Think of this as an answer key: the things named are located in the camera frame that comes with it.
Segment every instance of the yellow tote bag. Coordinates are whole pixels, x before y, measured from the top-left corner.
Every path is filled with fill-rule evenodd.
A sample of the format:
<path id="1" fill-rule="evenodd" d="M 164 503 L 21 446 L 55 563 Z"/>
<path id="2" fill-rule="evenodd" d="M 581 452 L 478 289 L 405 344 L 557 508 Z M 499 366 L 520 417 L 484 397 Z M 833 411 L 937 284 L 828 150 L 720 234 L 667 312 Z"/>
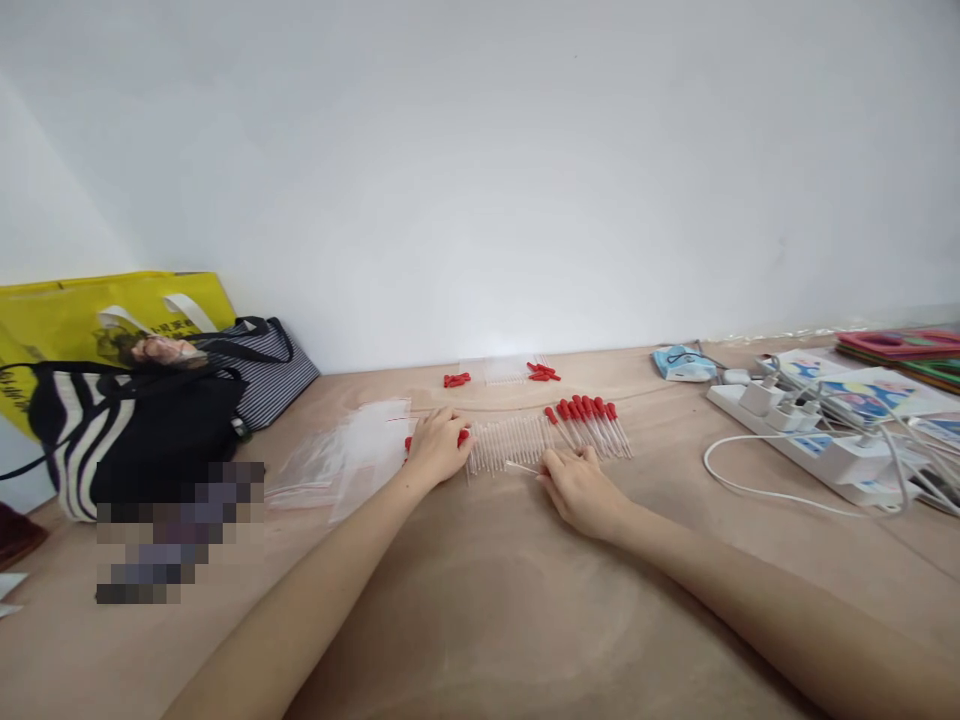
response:
<path id="1" fill-rule="evenodd" d="M 184 337 L 236 320 L 215 273 L 131 273 L 0 288 L 0 365 L 43 360 L 121 365 L 130 336 Z M 29 368 L 0 374 L 0 414 L 27 422 L 36 380 Z"/>

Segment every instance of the hand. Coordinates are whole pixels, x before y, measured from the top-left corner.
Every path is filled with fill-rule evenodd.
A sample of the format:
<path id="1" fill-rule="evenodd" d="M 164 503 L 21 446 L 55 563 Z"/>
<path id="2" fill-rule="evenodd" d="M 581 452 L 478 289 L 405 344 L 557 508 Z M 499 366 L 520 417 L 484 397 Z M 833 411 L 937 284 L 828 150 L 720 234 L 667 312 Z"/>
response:
<path id="1" fill-rule="evenodd" d="M 468 427 L 470 421 L 464 420 L 450 407 L 434 410 L 427 417 L 420 418 L 404 469 L 423 478 L 428 490 L 453 477 L 467 462 L 467 456 L 477 443 L 476 438 L 469 437 L 457 447 L 460 430 Z"/>
<path id="2" fill-rule="evenodd" d="M 560 517 L 588 537 L 613 542 L 634 505 L 600 470 L 596 450 L 581 453 L 545 450 L 537 480 Z"/>

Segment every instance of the table surface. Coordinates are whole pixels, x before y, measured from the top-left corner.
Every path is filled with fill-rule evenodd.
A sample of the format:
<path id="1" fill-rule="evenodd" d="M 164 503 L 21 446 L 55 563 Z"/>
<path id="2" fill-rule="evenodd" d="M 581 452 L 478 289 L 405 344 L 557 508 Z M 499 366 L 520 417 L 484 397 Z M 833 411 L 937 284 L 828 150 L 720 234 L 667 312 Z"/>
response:
<path id="1" fill-rule="evenodd" d="M 758 352 L 798 343 L 706 351 L 749 367 Z M 732 493 L 701 457 L 743 428 L 704 399 L 706 386 L 661 380 L 650 353 L 551 357 L 559 384 L 444 390 L 442 376 L 455 366 L 322 377 L 239 459 L 265 461 L 269 487 L 307 433 L 390 397 L 410 397 L 415 413 L 452 404 L 491 420 L 539 412 L 561 394 L 600 395 L 617 403 L 634 447 L 632 460 L 605 464 L 632 499 L 960 659 L 960 523 L 923 505 L 872 522 Z M 748 486 L 845 506 L 762 442 L 725 446 L 714 464 Z M 213 562 L 180 604 L 98 606 L 105 555 L 96 529 L 45 506 L 35 516 L 51 537 L 13 568 L 30 577 L 7 602 L 25 607 L 0 620 L 4 716 L 159 717 L 322 536 L 328 514 L 268 513 L 262 543 L 236 546 L 238 565 Z M 567 529 L 535 482 L 481 475 L 468 487 L 461 475 L 402 528 L 288 716 L 794 718 L 817 710 L 669 580 Z"/>

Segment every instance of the stack of books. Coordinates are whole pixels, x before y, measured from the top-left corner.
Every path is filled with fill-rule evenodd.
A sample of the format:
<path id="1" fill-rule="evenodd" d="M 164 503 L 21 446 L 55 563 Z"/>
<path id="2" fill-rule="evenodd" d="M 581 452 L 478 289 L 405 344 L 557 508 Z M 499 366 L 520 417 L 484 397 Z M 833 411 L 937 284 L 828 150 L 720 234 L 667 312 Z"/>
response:
<path id="1" fill-rule="evenodd" d="M 837 352 L 960 395 L 960 335 L 949 330 L 838 333 Z"/>

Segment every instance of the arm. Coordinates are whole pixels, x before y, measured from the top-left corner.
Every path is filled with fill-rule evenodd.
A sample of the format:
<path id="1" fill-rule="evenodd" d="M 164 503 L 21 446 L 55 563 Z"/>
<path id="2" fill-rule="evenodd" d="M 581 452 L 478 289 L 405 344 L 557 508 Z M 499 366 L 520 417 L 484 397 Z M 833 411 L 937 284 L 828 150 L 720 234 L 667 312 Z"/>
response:
<path id="1" fill-rule="evenodd" d="M 825 590 L 630 502 L 583 457 L 547 450 L 561 517 L 636 555 L 727 623 L 835 718 L 958 718 L 957 669 Z"/>
<path id="2" fill-rule="evenodd" d="M 233 630 L 164 715 L 281 718 L 319 662 L 400 526 L 456 473 L 474 440 L 451 408 L 417 424 L 410 457 L 370 500 L 298 562 Z"/>

